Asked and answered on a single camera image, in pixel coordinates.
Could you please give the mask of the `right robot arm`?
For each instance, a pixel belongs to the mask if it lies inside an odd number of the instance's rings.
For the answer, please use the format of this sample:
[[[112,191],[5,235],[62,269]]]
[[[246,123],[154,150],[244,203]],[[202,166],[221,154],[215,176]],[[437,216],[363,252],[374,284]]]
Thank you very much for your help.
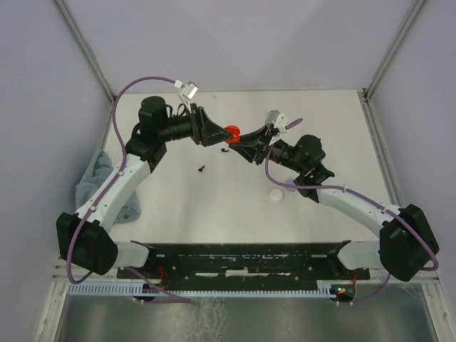
[[[290,145],[279,137],[286,128],[272,124],[246,135],[233,125],[226,129],[231,135],[229,148],[248,162],[264,166],[274,162],[298,175],[285,183],[266,173],[275,185],[293,188],[301,196],[345,214],[375,235],[373,242],[344,242],[326,262],[332,277],[342,279],[357,269],[384,269],[400,281],[410,281],[420,271],[438,269],[440,248],[421,208],[384,203],[348,186],[323,165],[326,154],[320,138],[303,135]]]

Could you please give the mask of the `white earbud charging case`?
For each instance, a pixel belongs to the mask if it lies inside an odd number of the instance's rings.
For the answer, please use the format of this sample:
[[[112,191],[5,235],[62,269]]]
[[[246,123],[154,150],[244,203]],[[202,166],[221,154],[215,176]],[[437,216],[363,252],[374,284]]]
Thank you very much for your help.
[[[272,189],[269,193],[269,197],[273,202],[280,202],[284,198],[284,193],[279,189]]]

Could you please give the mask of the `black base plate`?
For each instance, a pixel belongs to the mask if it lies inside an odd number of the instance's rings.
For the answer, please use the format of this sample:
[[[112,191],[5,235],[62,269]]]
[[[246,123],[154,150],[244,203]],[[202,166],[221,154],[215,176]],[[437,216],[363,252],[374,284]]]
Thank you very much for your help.
[[[314,290],[318,281],[369,280],[337,253],[344,242],[285,244],[151,244],[148,279],[169,290]]]

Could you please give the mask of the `right aluminium frame post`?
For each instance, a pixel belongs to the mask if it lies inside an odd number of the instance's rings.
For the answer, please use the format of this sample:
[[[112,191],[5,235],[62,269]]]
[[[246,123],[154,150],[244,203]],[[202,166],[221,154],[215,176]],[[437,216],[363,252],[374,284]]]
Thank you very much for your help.
[[[389,44],[379,66],[373,74],[368,87],[363,90],[363,98],[366,103],[371,101],[378,92],[381,83],[386,77],[394,60],[398,56],[402,46],[406,42],[407,37],[410,35],[427,4],[427,0],[413,0],[411,2],[402,21],[400,22],[398,29],[395,32],[393,40]]]

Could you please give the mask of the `aluminium frame post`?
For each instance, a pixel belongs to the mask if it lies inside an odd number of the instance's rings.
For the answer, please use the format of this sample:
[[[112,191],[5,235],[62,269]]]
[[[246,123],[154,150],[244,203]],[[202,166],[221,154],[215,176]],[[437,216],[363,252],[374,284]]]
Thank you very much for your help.
[[[56,7],[59,15],[63,19],[64,24],[70,31],[70,35],[76,43],[82,57],[88,64],[93,76],[95,77],[98,85],[104,92],[106,98],[113,103],[116,99],[115,91],[113,90],[106,74],[103,72],[101,65],[96,58],[88,40],[85,38],[83,31],[81,30],[76,17],[71,11],[69,3],[65,0],[53,0],[53,5]]]
[[[402,21],[400,22],[398,29],[395,32],[393,40],[389,44],[379,66],[373,74],[368,87],[363,90],[363,98],[366,103],[371,101],[378,92],[381,83],[386,77],[394,60],[398,56],[402,46],[406,42],[407,37],[410,35],[427,4],[427,0],[413,0],[411,2]]]

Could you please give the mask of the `left aluminium frame post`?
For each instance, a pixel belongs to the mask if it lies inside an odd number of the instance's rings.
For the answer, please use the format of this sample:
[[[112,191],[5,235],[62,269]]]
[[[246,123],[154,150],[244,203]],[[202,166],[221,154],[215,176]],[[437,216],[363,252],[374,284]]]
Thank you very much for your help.
[[[76,17],[71,11],[69,3],[65,0],[53,0],[53,5],[56,7],[59,15],[63,19],[64,24],[70,31],[70,35],[76,43],[82,57],[88,64],[93,76],[95,77],[98,85],[104,92],[106,98],[113,103],[116,99],[115,91],[113,90],[106,74],[103,72],[101,65],[96,58],[88,40],[85,38],[83,31],[81,30]]]

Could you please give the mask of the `purple round case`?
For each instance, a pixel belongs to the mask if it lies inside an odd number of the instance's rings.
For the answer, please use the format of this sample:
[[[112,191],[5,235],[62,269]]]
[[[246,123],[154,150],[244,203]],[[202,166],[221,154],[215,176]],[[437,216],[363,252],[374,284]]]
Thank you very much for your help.
[[[294,180],[293,179],[288,179],[287,181],[285,181],[285,184],[286,184],[286,189],[290,192],[295,192],[296,191],[296,188],[295,188],[295,184],[294,184]]]

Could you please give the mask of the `blue cloth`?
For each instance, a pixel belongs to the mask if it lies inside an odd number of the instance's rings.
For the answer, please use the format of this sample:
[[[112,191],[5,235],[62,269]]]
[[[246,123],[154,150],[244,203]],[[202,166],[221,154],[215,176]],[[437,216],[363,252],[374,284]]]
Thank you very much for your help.
[[[81,180],[76,185],[76,209],[85,204],[99,190],[112,171],[113,166],[108,154],[104,150],[97,149],[90,159]],[[139,199],[136,192],[134,192],[119,211],[114,223],[126,224],[134,222],[140,217],[140,213]]]

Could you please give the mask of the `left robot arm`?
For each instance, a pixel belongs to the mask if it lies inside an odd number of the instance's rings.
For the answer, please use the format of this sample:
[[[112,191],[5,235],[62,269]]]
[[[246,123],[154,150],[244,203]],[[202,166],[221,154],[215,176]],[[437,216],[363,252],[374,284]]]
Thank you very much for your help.
[[[232,132],[212,122],[203,107],[190,104],[188,114],[170,116],[164,98],[145,98],[139,122],[122,146],[123,158],[96,193],[74,214],[57,219],[58,245],[68,267],[82,267],[104,275],[112,268],[132,266],[143,278],[157,271],[150,248],[135,242],[114,242],[109,235],[115,218],[136,188],[156,169],[167,152],[166,144],[191,138],[203,147],[232,139]]]

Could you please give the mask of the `red round case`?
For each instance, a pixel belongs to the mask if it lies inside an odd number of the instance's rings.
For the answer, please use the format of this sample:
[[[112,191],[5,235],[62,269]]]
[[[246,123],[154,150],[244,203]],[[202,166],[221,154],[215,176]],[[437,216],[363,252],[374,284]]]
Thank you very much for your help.
[[[241,142],[241,130],[236,125],[228,125],[224,129],[231,135],[229,139],[225,140],[228,145]]]

